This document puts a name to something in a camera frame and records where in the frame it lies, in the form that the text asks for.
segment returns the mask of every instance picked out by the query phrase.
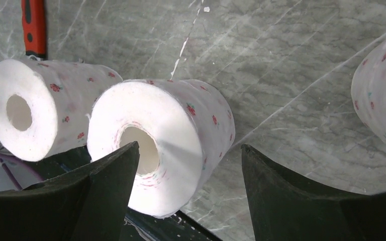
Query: purple cable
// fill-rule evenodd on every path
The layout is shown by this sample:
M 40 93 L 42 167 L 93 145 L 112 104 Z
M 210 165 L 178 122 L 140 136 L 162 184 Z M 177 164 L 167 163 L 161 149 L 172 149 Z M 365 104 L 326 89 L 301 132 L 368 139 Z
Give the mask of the purple cable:
M 17 181 L 16 177 L 14 176 L 14 174 L 11 172 L 11 170 L 9 169 L 9 167 L 5 164 L 5 162 L 2 160 L 2 158 L 0 158 L 0 164 L 2 165 L 2 169 L 5 171 L 5 173 L 7 174 L 7 176 L 10 178 L 11 182 L 14 184 L 14 186 L 17 188 L 17 190 L 22 190 L 22 186 L 20 185 L 20 183 Z
M 44 179 L 35 170 L 33 170 L 30 166 L 25 164 L 22 160 L 18 159 L 17 157 L 14 157 L 14 156 L 5 155 L 5 154 L 1 154 L 0 153 L 0 163 L 2 163 L 2 167 L 4 168 L 5 172 L 8 174 L 8 177 L 11 179 L 11 181 L 15 180 L 15 178 L 12 179 L 12 177 L 14 177 L 14 175 L 11 173 L 10 169 L 8 168 L 8 166 L 5 163 L 3 163 L 3 159 L 8 160 L 8 161 L 10 161 L 12 163 L 15 163 L 17 165 L 20 165 L 20 166 L 24 167 L 36 179 L 38 179 L 38 181 L 40 181 L 40 182 L 44 181 Z M 20 184 L 17 185 L 16 183 L 18 183 L 17 180 L 15 180 L 14 185 L 18 188 L 20 186 Z

